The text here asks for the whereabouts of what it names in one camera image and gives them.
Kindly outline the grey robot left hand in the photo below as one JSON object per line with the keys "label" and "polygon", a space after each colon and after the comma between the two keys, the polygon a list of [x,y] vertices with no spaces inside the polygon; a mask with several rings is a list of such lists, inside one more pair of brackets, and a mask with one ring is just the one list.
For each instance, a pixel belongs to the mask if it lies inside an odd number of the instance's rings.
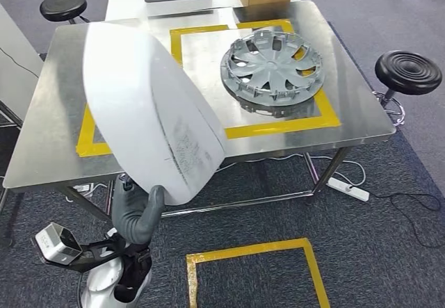
{"label": "grey robot left hand", "polygon": [[161,218],[165,194],[162,186],[146,192],[127,174],[118,175],[111,210],[113,226],[129,243],[149,243]]}

